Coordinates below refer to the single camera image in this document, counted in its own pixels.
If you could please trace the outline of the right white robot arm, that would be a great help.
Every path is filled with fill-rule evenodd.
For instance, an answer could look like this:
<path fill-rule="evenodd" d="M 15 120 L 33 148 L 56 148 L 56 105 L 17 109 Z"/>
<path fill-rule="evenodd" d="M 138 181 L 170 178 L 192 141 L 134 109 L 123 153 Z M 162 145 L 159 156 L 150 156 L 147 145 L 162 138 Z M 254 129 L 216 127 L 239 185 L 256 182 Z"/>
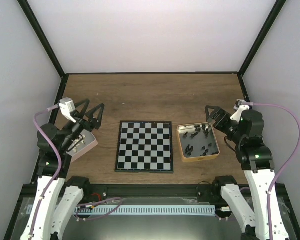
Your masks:
<path fill-rule="evenodd" d="M 263 141 L 263 115 L 248 105 L 230 114 L 218 106 L 205 107 L 206 121 L 235 144 L 235 155 L 248 182 L 253 207 L 243 197 L 231 176 L 215 179 L 213 198 L 226 201 L 241 228 L 243 240 L 288 240 L 278 204 L 274 161 Z"/>

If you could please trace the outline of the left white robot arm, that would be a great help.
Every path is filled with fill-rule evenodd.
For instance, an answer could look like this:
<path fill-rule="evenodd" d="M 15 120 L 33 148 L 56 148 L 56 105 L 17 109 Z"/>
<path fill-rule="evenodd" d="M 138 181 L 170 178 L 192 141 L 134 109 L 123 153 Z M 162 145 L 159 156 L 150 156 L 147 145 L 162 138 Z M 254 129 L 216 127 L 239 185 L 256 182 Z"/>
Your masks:
<path fill-rule="evenodd" d="M 92 131 L 101 127 L 105 105 L 88 109 L 89 104 L 89 99 L 74 103 L 65 97 L 34 115 L 39 148 L 37 188 L 20 239 L 61 240 L 76 206 L 91 198 L 88 178 L 74 176 L 66 180 L 70 164 L 98 145 Z M 68 121 L 62 129 L 53 123 L 38 124 L 40 115 L 57 109 Z"/>

